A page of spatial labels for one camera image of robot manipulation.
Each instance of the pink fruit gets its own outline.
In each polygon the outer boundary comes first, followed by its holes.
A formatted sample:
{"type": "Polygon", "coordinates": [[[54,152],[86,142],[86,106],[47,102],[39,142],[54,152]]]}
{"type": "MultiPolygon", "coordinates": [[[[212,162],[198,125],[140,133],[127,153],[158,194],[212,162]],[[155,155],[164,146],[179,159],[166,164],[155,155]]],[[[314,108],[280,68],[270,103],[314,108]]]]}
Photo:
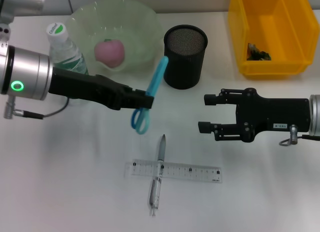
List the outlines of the pink fruit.
{"type": "Polygon", "coordinates": [[[125,47],[118,39],[99,42],[94,47],[94,56],[97,61],[115,68],[125,59],[125,47]]]}

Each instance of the yellow bin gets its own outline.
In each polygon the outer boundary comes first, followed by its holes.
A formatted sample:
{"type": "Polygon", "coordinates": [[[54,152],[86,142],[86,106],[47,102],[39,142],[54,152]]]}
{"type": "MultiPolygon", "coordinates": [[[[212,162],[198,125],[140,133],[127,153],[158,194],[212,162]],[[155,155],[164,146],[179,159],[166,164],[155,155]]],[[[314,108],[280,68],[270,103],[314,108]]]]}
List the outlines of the yellow bin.
{"type": "Polygon", "coordinates": [[[319,24],[308,0],[230,0],[228,22],[240,73],[279,79],[311,65],[319,24]],[[271,61],[248,61],[248,44],[271,61]]]}

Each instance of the white tabletop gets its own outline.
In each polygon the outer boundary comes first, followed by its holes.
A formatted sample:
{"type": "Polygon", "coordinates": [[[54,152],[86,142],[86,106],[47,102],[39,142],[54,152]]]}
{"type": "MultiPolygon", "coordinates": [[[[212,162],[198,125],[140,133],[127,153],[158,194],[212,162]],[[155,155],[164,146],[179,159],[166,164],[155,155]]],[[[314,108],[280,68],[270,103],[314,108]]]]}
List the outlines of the white tabletop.
{"type": "MultiPolygon", "coordinates": [[[[48,54],[45,28],[67,16],[17,17],[11,44],[48,54]]],[[[130,126],[133,110],[88,102],[35,120],[0,118],[0,231],[2,232],[319,232],[319,142],[280,147],[284,132],[263,132],[253,143],[214,140],[199,121],[235,123],[232,105],[205,106],[205,94],[256,88],[263,97],[320,94],[320,45],[305,73],[282,81],[250,81],[238,73],[227,13],[159,14],[163,30],[191,24],[209,44],[200,82],[176,90],[163,82],[147,134],[130,126]],[[151,178],[124,177],[125,163],[153,160],[161,135],[165,160],[222,168],[223,183],[163,179],[159,210],[149,216],[151,178]]],[[[111,78],[145,90],[149,73],[111,78]]],[[[0,96],[4,108],[6,96],[0,96]]],[[[16,107],[50,113],[64,99],[18,98],[16,107]]]]}

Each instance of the bottle cap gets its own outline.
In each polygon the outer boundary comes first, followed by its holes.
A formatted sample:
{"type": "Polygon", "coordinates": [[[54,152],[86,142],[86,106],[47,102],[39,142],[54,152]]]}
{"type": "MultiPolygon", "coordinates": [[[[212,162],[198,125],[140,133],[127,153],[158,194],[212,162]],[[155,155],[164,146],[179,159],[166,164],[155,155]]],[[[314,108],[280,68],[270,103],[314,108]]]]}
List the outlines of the bottle cap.
{"type": "Polygon", "coordinates": [[[64,43],[68,39],[68,31],[63,23],[52,23],[46,28],[46,35],[50,44],[64,43]]]}

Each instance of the water bottle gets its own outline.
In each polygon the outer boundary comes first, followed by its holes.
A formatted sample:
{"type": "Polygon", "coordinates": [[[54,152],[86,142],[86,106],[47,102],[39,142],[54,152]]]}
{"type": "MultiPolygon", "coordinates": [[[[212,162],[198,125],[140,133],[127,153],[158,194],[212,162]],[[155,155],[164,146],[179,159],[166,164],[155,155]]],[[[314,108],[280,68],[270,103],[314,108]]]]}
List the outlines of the water bottle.
{"type": "MultiPolygon", "coordinates": [[[[86,61],[76,44],[69,38],[63,23],[48,25],[46,34],[50,42],[49,57],[56,68],[87,75],[86,61]]],[[[78,105],[81,99],[70,100],[71,105],[78,105]]]]}

